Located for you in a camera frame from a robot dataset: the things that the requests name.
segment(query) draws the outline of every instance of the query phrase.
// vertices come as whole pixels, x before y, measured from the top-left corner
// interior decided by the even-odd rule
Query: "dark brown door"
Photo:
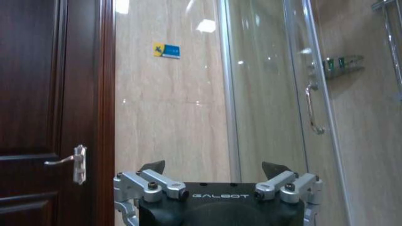
[[[97,2],[0,0],[0,226],[93,225]]]

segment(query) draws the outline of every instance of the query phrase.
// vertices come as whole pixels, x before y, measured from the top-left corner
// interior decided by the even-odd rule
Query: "glass shower door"
[[[240,179],[265,180],[261,161],[320,175],[326,185],[316,225],[347,225],[310,2],[221,3]]]

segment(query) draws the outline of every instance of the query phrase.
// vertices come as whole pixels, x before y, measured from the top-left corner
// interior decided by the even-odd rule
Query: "sticker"
[[[165,45],[163,43],[153,43],[153,56],[180,59],[180,47]]]

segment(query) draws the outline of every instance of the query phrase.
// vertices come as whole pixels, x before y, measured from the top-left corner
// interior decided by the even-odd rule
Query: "door handle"
[[[312,131],[322,135],[324,133],[324,129],[315,124],[315,117],[314,117],[314,109],[312,109],[312,101],[311,101],[311,90],[318,90],[318,83],[314,81],[308,82],[307,88],[306,88],[306,97],[307,97],[307,111],[308,111],[308,120],[310,120],[310,126]]]
[[[44,164],[48,166],[62,164],[64,162],[73,161],[73,182],[81,185],[87,181],[87,147],[78,145],[73,148],[73,155],[60,161],[45,161]]]

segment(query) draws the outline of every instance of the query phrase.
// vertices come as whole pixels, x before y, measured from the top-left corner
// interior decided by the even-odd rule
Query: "bolt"
[[[255,191],[253,192],[253,197],[256,200],[261,200],[264,198],[264,194],[259,191]]]
[[[296,189],[296,186],[295,186],[294,183],[288,183],[288,184],[284,185],[284,189],[294,192],[295,189]]]
[[[149,182],[149,183],[148,183],[148,189],[149,189],[149,190],[156,190],[156,189],[157,189],[157,184],[156,184],[156,182]]]

